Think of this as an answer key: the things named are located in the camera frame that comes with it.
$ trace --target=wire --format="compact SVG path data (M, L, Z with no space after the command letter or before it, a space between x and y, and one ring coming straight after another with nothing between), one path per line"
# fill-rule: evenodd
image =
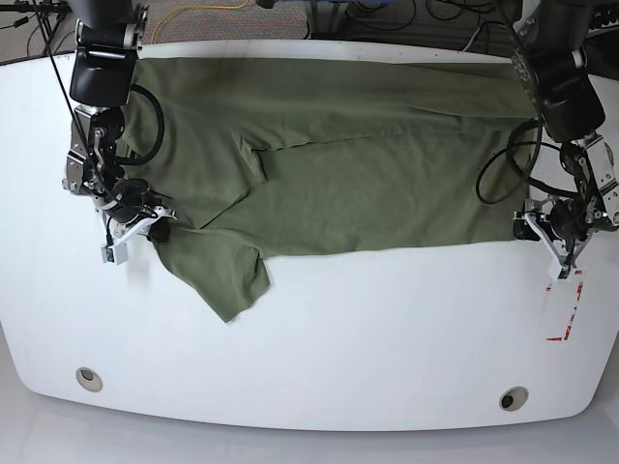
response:
M141 164L145 164L148 161L152 160L155 155L159 152L159 149L162 147L163 143L163 135L165 134L165 123L163 120L163 110L159 101L153 94L151 94L148 90L146 90L141 85L132 84L132 91L140 94L145 97L153 107L155 108L155 114L157 116L157 138L155 139L155 144L151 151L145 157L140 158L124 158L124 157L116 157L116 164L121 166L139 166Z
M28 36L28 42L26 42L26 56L30 56L30 42L32 41L32 38L35 36L37 31L40 29L40 27L41 26L37 25L37 27L35 27L34 30Z
M0 27L0 31L12 28L16 29L17 27L23 26L24 24L28 23L28 21L30 21L30 19L32 19L33 17L35 17L33 14L31 16L22 16L17 21L14 21L13 24L7 24L6 26Z
M41 18L42 15L39 10L39 4L37 3L37 0L32 0L32 4L35 9L35 16L37 17L37 22L39 22L39 28L41 29L41 35L43 37L45 51L47 53L47 56L49 57L49 61L51 61L51 66L54 69L54 73L56 74L58 85L60 86L60 90L62 91L63 97L65 98L65 103L67 104L67 108L69 109L69 112L71 113L71 118L74 122L75 127L77 128L77 134L79 135L79 140L84 146L84 148L86 149L86 153L90 161L93 163L93 165L97 165L97 161L93 159L94 155L90 153L87 149L88 143L87 143L86 134L84 133L84 127L81 125L81 121L79 121L79 119L75 115L73 108L71 107L71 102L69 101L67 90L65 89L65 85L62 83L62 78L60 77L60 73L58 72L58 67L56 66L56 62L54 60L53 54L51 53L51 45L49 44L49 38L47 37L47 33L45 32L45 29L43 27L43 20ZM147 208L145 206L141 208L137 208L134 206L128 206L122 201L122 199L116 198L116 196L112 195L109 188L105 185L105 182L103 181L101 173L97 169L93 169L93 173L95 174L97 181L100 183L100 185L105 190L105 193L108 194L110 198L115 200L120 206L122 206L123 208L127 208L130 211L133 211L134 214L136 214L137 216L140 216L141 218L157 218L158 217L155 214L155 212L150 211L150 208Z
M415 20L415 17L417 16L417 4L415 3L415 0L411 0L411 3L413 4L413 7L415 8L415 10L413 11L413 15L408 20L408 22L406 22L406 24L403 24L403 25L401 25L399 27L395 27L395 28L383 28L383 27L371 26L371 25L363 22L362 20L357 19L355 16L351 16L348 12L345 12L344 15L348 19L350 19L351 21L356 22L357 24L359 24L360 26L367 27L368 29L371 29L371 30L374 30L374 31L396 32L396 31L401 31L402 29L406 29Z
M365 13L376 13L378 10L381 10L387 6L386 2L380 3L377 7L369 7L364 5L362 2L352 2L352 4L359 10Z
M69 32L65 37L63 37L60 42L58 43L58 45L56 45L56 48L54 49L54 55L58 52L58 50L60 49L60 47L62 46L63 42L71 35L75 34L75 31L71 31Z
M500 22L500 21L484 21L482 24L480 24L480 26L477 29L475 29L475 32L471 36L471 39L464 46L462 51L468 51L468 49L475 43L477 38L482 34L482 31L484 30L484 28L486 28L488 33L489 33L489 31L490 31L490 27L489 27L490 24L498 24L500 26L505 27L505 25L502 22ZM490 42L490 40L489 40L489 37L488 37L488 40L486 42L486 53L487 53L487 44L489 44L489 42Z
M560 151L559 148L555 147L554 145L550 145L549 143L545 143L545 142L541 142L543 146L548 147L548 148L552 148L553 150L556 150L557 152ZM536 142L532 141L532 142L518 142L513 144L513 147L523 147L526 145L535 145ZM518 181L518 183L513 186L512 188L510 188L510 190L508 190L507 193L505 193L503 196L500 196L499 198L496 198L494 200L488 200L487 198L485 198L482 193L481 193L481 184L482 184L482 179L484 178L484 175L486 174L486 171L490 168L490 166L496 161L498 160L501 155L504 155L507 152L507 147L504 148L503 150L501 150L500 152L496 153L495 155L492 156L492 158L490 158L488 161L486 161L486 164L484 164L484 167L482 167L482 170L480 171L479 175L477 176L477 180L475 181L475 193L477 194L477 197L479 198L480 202L483 205L486 206L492 206L492 205L496 205L498 203L501 203L505 200L507 200L509 197L511 197L514 193L516 193L518 191L518 189L522 186L522 182Z
M526 172L522 171L522 169L520 169L520 166L517 165L516 160L514 158L514 147L516 145L516 141L526 132L529 132L533 129L538 130L538 140L536 141L535 149L537 151L537 154L539 154L540 147L542 146L542 140L541 140L542 132L543 132L542 121L541 120L527 121L525 123L522 123L517 128L515 128L510 134L510 138L507 142L507 147L505 149L505 155L507 157L508 164L510 165L512 170L516 173L516 175L520 178L520 180L522 182L525 182L529 186L535 187L536 189L539 189L549 195L563 196L566 198L576 198L577 192L575 191L569 191L569 190L563 190L562 188L551 187L548 184L545 184L544 182L531 177L530 174L531 174L531 171L533 170L533 166L535 165L535 162L533 162L530 167L529 166L526 167L525 169Z
M108 247L111 247L112 245L114 245L114 239L112 239L112 233L109 230L109 224L112 222L112 216L110 216L107 221L105 222L105 242L107 243Z
M432 16L434 19L436 19L437 21L451 21L453 19L456 19L457 17L460 17L462 15L462 13L464 13L464 9L460 8L456 14L454 14L453 16L447 16L447 17L441 17L436 15L436 13L432 10L432 8L429 6L430 5L431 0L426 0L426 11L427 13Z
M241 5L190 5L187 7L181 7L177 10L174 10L172 13L165 15L162 20L160 20L155 26L155 30L153 31L153 37L151 37L151 44L155 43L155 38L157 37L157 33L163 26L163 24L171 19L172 17L179 15L182 12L187 12L189 10L240 10L246 7L250 3L250 0L245 0Z

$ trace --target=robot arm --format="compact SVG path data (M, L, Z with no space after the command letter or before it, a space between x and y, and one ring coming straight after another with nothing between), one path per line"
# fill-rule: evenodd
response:
M589 23L604 0L542 0L518 31L513 25L521 15L522 0L494 1L512 35L514 65L538 111L539 122L528 123L527 130L544 125L550 137L562 143L561 164L575 179L574 192L550 188L546 200L527 201L516 215L515 234L542 240L553 250L553 276L565 278L593 233L619 228L619 183L610 149L596 134L604 122L604 110L589 81L582 47ZM97 208L117 222L118 233L114 237L107 233L103 258L120 264L126 259L121 247L128 234L145 232L164 241L169 234L167 222L158 219L174 215L145 181L125 181L122 164L127 160L116 157L116 140L124 130L120 106L131 90L151 101L158 114L160 144L163 135L157 100L132 85L147 9L134 8L131 0L69 3L79 16L71 97L83 105L76 110L82 128L73 126L64 185L73 194L91 196ZM520 136L524 130L517 132ZM517 136L510 139L517 142ZM158 149L156 143L150 154L136 162L147 162ZM544 190L545 184L518 168L513 148L508 146L506 152L516 174ZM548 205L552 210L545 213ZM563 242L565 254L554 248L556 241Z
M540 186L548 198L541 202L528 200L524 211L516 215L517 238L541 240L552 250L550 273L554 278L570 274L595 232L619 228L619 184L614 159L596 133L605 116L589 81L582 46L594 14L607 8L602 3L543 0L518 31L513 28L518 5L512 0L497 3L497 11L512 34L512 61L538 111L538 128L543 124L548 135L562 144L561 165L575 180L575 191L569 196L544 189L545 185L538 181L529 182L533 187ZM532 181L528 173L519 171L513 158L510 165L520 178ZM549 214L544 213L544 205L552 206ZM562 242L565 252L554 247L556 241Z
M162 145L164 120L159 102L147 89L132 84L137 51L146 25L147 9L131 0L72 0L79 20L71 97L75 109L72 146L67 155L63 186L75 195L90 196L106 224L103 261L121 264L128 259L127 241L137 233L164 242L169 226L162 218L174 211L162 206L160 195L143 180L125 180L123 165L151 160ZM116 141L125 129L120 106L131 91L153 105L158 137L149 154L124 159L116 155ZM114 220L114 231L110 230Z

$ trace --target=shirt sleeve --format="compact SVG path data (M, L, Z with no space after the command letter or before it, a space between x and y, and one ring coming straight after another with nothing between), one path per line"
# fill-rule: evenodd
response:
M259 250L231 231L173 228L169 242L156 249L163 265L223 322L251 307L270 285Z

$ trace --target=circular hole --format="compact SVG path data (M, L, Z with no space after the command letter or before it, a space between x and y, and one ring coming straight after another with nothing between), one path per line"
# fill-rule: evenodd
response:
M503 407L503 409L507 409L513 404L514 404L514 397L511 396L510 394L506 394L505 396L503 396L503 399L501 399L501 406Z
M75 373L75 378L77 383L89 392L100 392L103 388L101 377L97 375L97 372L88 367L78 369Z
M91 370L87 370L87 369L80 369L79 373L81 374L81 376L86 379L88 382L92 382L93 379L95 378L95 375L93 374L93 372Z
M529 390L525 387L515 387L503 393L499 399L499 407L503 411L517 411L529 399Z

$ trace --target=floor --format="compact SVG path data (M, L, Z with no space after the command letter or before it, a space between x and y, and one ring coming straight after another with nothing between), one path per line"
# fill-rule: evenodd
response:
M199 4L235 6L242 5L243 1L212 0ZM14 0L0 0L0 4L13 2ZM469 1L467 4L483 5L484 0ZM149 44L152 40L153 31L162 18L178 8L195 5L195 1L150 0L148 5L149 23L144 38L145 44ZM478 28L480 21L496 19L492 14L479 15L470 11L458 14L458 7L437 0L393 0L384 4L380 10L371 11L379 5L381 4L363 3L360 6L349 4L347 14L356 18L356 21L345 20L334 39L462 49ZM449 18L455 15L457 17L451 20L437 20L430 15L428 9L436 17ZM402 28L413 15L412 23ZM24 17L24 14L0 13L0 27L11 25L20 17ZM52 41L53 50L74 48L74 23L74 17L70 16L60 24ZM36 19L32 18L27 24L18 28L0 30L0 63L42 53L44 44L36 28ZM490 54L508 56L510 46L505 31L494 24L490 25L489 29L490 35L487 36L486 31L480 34L470 51L486 53L487 50ZM160 28L156 42L302 39L307 31L303 2L279 0L272 10L264 10L256 5L254 0L248 0L248 4L238 10L200 9L175 15Z

